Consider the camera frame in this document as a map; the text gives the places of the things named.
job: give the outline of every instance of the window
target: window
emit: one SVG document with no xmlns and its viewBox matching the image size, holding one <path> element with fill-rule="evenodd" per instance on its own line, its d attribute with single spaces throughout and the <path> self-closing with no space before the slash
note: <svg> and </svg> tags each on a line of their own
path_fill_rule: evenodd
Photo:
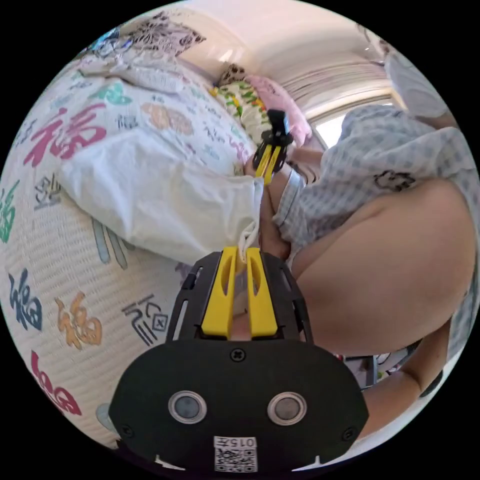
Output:
<svg viewBox="0 0 480 480">
<path fill-rule="evenodd" d="M 393 105 L 392 101 L 371 101 L 370 104 L 379 104 L 379 105 Z M 321 119 L 313 120 L 312 127 L 316 133 L 316 136 L 320 140 L 320 143 L 325 149 L 333 147 L 340 138 L 342 134 L 342 122 L 344 121 L 345 115 L 358 105 L 350 105 L 342 109 L 342 112 L 336 112 L 336 114 L 330 114 L 323 116 Z"/>
</svg>

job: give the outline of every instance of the qr code label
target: qr code label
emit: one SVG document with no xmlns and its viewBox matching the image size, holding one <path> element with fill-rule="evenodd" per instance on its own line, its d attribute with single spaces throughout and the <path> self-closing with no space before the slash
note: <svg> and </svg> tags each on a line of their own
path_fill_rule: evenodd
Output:
<svg viewBox="0 0 480 480">
<path fill-rule="evenodd" d="M 255 437 L 213 438 L 217 472 L 257 472 L 257 440 Z"/>
</svg>

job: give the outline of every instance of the patterned bedsheet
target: patterned bedsheet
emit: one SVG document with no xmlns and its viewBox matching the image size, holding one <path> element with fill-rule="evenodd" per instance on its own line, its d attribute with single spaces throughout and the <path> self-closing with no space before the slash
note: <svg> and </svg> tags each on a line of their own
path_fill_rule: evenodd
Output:
<svg viewBox="0 0 480 480">
<path fill-rule="evenodd" d="M 177 93 L 85 77 L 76 60 L 29 112 L 0 181 L 0 302 L 27 368 L 53 404 L 114 447 L 108 404 L 126 367 L 162 343 L 186 265 L 134 248 L 83 213 L 55 178 L 79 149 L 149 129 L 222 175 L 255 145 L 195 74 L 172 63 Z M 162 369 L 170 365 L 159 365 Z"/>
</svg>

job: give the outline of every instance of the light blue checkered fabric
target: light blue checkered fabric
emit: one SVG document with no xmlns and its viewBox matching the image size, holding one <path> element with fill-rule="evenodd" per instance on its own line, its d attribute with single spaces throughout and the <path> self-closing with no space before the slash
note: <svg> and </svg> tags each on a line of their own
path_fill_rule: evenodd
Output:
<svg viewBox="0 0 480 480">
<path fill-rule="evenodd" d="M 480 250 L 480 180 L 472 153 L 457 128 L 435 130 L 392 106 L 349 112 L 338 143 L 322 157 L 319 180 L 305 186 L 292 172 L 274 217 L 291 243 L 288 264 L 306 245 L 340 227 L 362 205 L 385 193 L 446 178 L 463 193 Z M 448 358 L 465 344 L 479 310 L 479 261 L 470 289 L 451 320 Z"/>
</svg>

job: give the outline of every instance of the window frame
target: window frame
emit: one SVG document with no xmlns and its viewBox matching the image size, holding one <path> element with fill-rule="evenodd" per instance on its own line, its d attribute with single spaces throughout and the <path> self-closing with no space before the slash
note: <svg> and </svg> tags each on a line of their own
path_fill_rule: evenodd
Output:
<svg viewBox="0 0 480 480">
<path fill-rule="evenodd" d="M 311 126 L 312 134 L 315 135 L 315 138 L 318 140 L 323 150 L 325 151 L 329 147 L 327 146 L 327 143 L 322 138 L 320 133 L 317 131 L 317 125 L 328 122 L 329 120 L 336 119 L 337 117 L 341 117 L 342 115 L 346 115 L 348 112 L 355 109 L 356 107 L 361 107 L 365 105 L 383 105 L 385 103 L 391 103 L 394 107 L 402 108 L 402 106 L 396 101 L 396 99 L 392 95 L 378 95 L 371 98 L 364 98 L 362 100 L 346 103 L 345 105 L 333 108 L 332 110 L 326 111 L 321 115 L 310 118 L 308 120 L 308 123 Z"/>
</svg>

